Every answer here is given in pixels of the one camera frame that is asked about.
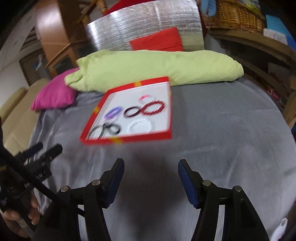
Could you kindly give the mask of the person's left hand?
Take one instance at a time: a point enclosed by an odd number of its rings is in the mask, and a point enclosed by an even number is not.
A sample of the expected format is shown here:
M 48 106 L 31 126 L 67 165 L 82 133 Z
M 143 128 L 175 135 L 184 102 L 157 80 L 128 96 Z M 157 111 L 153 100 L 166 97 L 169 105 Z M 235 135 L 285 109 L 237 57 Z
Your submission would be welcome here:
M 37 201 L 36 196 L 31 193 L 30 194 L 30 208 L 28 211 L 28 217 L 31 220 L 33 225 L 37 225 L 40 221 L 40 213 L 39 213 L 39 204 Z M 7 209 L 5 212 L 1 211 L 1 216 L 4 219 L 4 222 L 8 226 L 8 228 L 15 234 L 19 235 L 20 237 L 27 238 L 29 237 L 28 234 L 21 228 L 19 225 L 19 221 L 22 219 L 20 214 L 12 209 Z

